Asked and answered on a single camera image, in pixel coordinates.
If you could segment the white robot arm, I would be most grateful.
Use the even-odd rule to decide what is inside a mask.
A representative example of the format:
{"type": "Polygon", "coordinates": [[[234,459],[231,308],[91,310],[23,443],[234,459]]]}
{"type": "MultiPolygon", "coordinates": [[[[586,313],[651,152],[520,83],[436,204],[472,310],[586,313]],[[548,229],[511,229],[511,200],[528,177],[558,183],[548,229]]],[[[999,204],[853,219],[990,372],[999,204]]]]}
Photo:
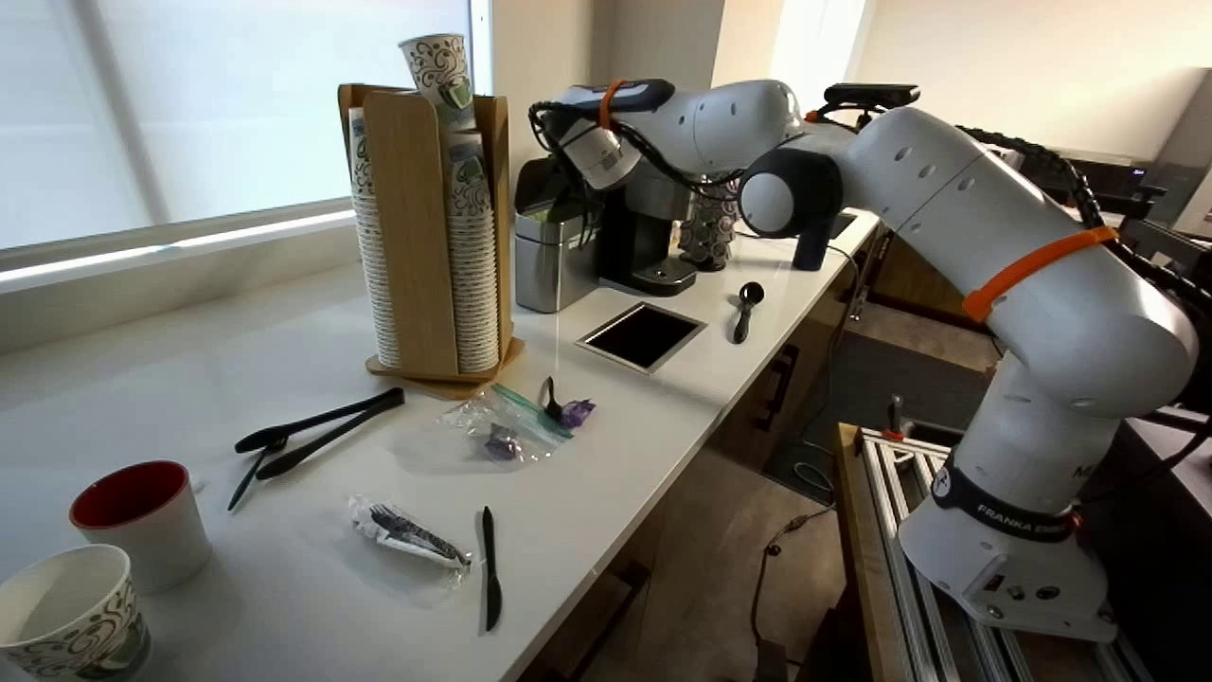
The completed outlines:
{"type": "Polygon", "coordinates": [[[531,129],[586,186],[656,167],[686,188],[726,183],[766,237],[866,208],[999,340],[997,376],[895,530],[909,563],[968,617],[1018,633],[1114,640],[1111,578],[1078,545],[1078,492],[1117,429],[1184,388],[1188,313],[968,132],[919,104],[857,129],[805,114],[781,80],[680,89],[667,80],[577,87],[531,129]]]}

